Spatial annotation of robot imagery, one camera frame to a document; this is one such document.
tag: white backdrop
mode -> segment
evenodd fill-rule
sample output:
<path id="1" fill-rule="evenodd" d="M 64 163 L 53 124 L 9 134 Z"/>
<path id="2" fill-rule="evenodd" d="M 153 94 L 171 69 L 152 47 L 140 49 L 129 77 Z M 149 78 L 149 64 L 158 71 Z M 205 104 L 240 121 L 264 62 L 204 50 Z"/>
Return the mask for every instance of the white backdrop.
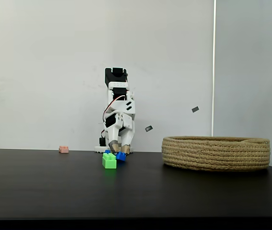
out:
<path id="1" fill-rule="evenodd" d="M 272 1 L 217 0 L 214 136 L 271 141 Z"/>
<path id="2" fill-rule="evenodd" d="M 129 74 L 136 150 L 209 136 L 212 39 L 211 0 L 0 0 L 0 148 L 92 150 L 106 67 Z"/>

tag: woven basket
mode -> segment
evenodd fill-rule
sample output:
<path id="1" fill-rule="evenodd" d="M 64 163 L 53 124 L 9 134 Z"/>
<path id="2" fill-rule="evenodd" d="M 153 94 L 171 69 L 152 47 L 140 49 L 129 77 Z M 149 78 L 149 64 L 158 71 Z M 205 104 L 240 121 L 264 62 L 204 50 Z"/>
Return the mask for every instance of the woven basket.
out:
<path id="1" fill-rule="evenodd" d="M 270 162 L 270 141 L 262 138 L 168 137 L 163 139 L 164 163 L 206 171 L 254 171 Z"/>

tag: small black object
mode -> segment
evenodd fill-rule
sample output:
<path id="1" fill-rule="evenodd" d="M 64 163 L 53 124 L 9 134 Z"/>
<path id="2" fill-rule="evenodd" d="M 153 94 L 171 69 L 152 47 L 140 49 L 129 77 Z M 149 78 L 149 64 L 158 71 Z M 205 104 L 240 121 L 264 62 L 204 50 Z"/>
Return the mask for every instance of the small black object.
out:
<path id="1" fill-rule="evenodd" d="M 198 106 L 192 109 L 193 113 L 194 113 L 194 112 L 197 112 L 198 110 L 199 110 L 199 107 L 198 107 Z"/>
<path id="2" fill-rule="evenodd" d="M 99 142 L 100 142 L 100 146 L 103 146 L 103 147 L 106 146 L 106 140 L 105 140 L 105 138 L 100 138 Z"/>
<path id="3" fill-rule="evenodd" d="M 109 126 L 112 126 L 113 124 L 116 123 L 116 114 L 110 115 L 108 118 L 105 120 L 105 126 L 108 128 Z"/>
<path id="4" fill-rule="evenodd" d="M 153 127 L 152 126 L 148 126 L 148 127 L 146 127 L 146 131 L 148 132 L 148 131 L 150 131 L 150 130 L 152 130 L 153 129 Z"/>

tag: red wire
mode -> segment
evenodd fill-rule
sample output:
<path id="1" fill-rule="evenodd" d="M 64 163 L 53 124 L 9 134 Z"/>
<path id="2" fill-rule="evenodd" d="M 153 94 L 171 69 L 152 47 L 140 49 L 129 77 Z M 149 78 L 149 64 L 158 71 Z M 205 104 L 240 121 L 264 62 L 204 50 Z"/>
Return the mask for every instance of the red wire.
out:
<path id="1" fill-rule="evenodd" d="M 103 122 L 105 121 L 105 120 L 104 120 L 104 114 L 106 113 L 106 111 L 108 110 L 108 108 L 112 105 L 113 102 L 115 102 L 115 101 L 116 101 L 117 99 L 119 99 L 120 97 L 125 97 L 125 95 L 121 95 L 121 96 L 119 96 L 119 97 L 113 99 L 112 102 L 110 102 L 110 104 L 106 107 L 106 109 L 104 110 L 103 116 L 102 116 Z"/>

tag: pink lego brick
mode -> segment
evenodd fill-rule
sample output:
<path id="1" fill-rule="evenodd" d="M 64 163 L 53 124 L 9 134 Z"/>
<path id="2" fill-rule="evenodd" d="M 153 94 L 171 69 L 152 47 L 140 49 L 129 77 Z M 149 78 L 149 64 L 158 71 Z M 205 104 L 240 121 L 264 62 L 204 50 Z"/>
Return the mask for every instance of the pink lego brick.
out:
<path id="1" fill-rule="evenodd" d="M 59 146 L 58 150 L 59 150 L 60 153 L 69 153 L 68 146 Z"/>

